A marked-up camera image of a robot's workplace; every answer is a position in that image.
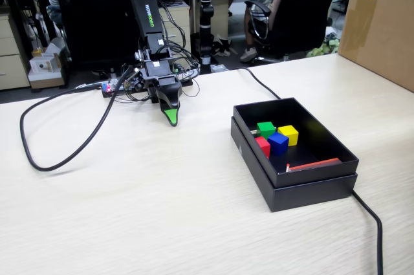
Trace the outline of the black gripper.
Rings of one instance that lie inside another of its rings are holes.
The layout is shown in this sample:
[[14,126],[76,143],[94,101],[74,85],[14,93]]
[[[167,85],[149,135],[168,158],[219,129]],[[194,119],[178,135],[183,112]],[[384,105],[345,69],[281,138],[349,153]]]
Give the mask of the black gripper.
[[147,61],[142,69],[142,83],[148,94],[157,94],[160,109],[171,126],[178,124],[182,84],[177,82],[169,60]]

